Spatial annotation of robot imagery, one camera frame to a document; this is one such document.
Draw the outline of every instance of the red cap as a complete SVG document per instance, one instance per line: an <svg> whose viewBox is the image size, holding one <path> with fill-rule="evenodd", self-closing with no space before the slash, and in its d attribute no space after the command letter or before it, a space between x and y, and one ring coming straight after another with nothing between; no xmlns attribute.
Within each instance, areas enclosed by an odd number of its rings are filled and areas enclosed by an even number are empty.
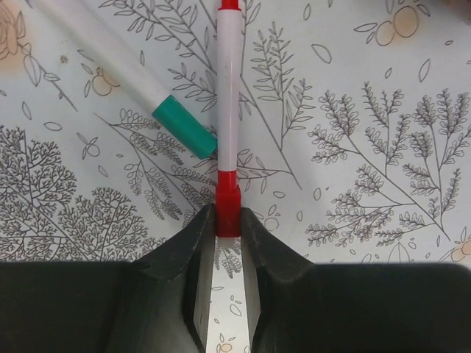
<svg viewBox="0 0 471 353"><path fill-rule="evenodd" d="M220 238L241 236L241 189L237 185L237 171L218 171L216 235Z"/></svg>
<svg viewBox="0 0 471 353"><path fill-rule="evenodd" d="M238 0L222 0L220 10L240 10Z"/></svg>

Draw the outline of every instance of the green marker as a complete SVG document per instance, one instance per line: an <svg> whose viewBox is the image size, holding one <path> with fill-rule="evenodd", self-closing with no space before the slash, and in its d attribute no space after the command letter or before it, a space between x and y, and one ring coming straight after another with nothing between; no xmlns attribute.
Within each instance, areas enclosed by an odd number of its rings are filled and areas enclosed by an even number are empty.
<svg viewBox="0 0 471 353"><path fill-rule="evenodd" d="M216 150L216 139L145 69L124 41L80 0L35 0L52 21L85 49L143 108L187 149L203 159Z"/></svg>

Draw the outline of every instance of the whiteboard marker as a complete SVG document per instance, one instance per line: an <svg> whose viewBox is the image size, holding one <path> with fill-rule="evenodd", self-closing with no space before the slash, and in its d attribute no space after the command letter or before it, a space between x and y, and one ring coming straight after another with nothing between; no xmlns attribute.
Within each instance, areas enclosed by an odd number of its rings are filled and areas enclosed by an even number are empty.
<svg viewBox="0 0 471 353"><path fill-rule="evenodd" d="M122 86L142 108L197 157L216 150L216 139L145 69L124 41L111 32L81 0L34 0L60 28Z"/></svg>
<svg viewBox="0 0 471 353"><path fill-rule="evenodd" d="M238 97L241 82L242 14L238 0L222 0L218 11L218 183L216 234L240 236L241 189L237 183Z"/></svg>

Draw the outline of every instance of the red marker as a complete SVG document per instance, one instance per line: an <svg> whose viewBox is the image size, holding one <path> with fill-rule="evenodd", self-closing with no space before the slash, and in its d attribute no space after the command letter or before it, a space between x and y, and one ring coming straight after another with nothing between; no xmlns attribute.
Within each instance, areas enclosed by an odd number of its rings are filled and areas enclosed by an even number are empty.
<svg viewBox="0 0 471 353"><path fill-rule="evenodd" d="M241 189L237 184L238 97L242 60L242 12L238 0L222 0L218 11L218 184L216 234L239 237Z"/></svg>

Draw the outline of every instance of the teal marker cap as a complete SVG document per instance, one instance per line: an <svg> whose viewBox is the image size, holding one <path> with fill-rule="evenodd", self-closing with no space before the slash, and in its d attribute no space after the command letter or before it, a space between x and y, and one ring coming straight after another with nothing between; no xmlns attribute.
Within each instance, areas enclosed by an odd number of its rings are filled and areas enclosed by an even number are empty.
<svg viewBox="0 0 471 353"><path fill-rule="evenodd" d="M205 159L216 150L215 137L173 95L168 96L154 110L152 117L198 158Z"/></svg>

